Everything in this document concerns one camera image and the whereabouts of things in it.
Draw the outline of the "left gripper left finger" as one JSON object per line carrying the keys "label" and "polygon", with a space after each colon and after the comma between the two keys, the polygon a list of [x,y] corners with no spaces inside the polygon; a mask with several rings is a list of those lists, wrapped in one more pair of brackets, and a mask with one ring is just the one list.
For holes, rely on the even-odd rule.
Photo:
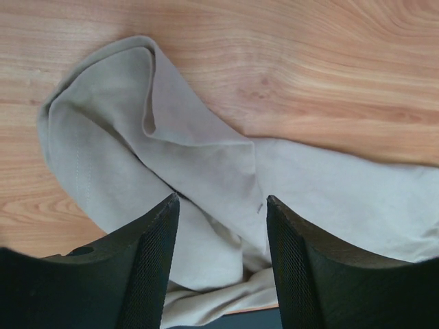
{"label": "left gripper left finger", "polygon": [[158,328],[179,199],[66,255],[1,248],[2,328]]}

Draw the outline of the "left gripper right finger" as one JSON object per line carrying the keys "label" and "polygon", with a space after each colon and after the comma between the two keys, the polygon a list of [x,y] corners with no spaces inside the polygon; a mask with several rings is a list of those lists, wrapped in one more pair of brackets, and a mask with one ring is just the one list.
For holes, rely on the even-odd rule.
{"label": "left gripper right finger", "polygon": [[437,328],[438,259],[419,263],[356,247],[267,200],[284,328]]}

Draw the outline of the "beige t shirt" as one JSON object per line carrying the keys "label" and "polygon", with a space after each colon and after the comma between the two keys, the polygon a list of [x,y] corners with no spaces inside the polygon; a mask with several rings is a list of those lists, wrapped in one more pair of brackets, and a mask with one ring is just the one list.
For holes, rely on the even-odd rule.
{"label": "beige t shirt", "polygon": [[436,168],[242,136],[144,36],[76,66],[37,126],[50,171],[105,232],[180,194],[163,328],[276,303],[269,195],[370,252],[411,263],[438,255]]}

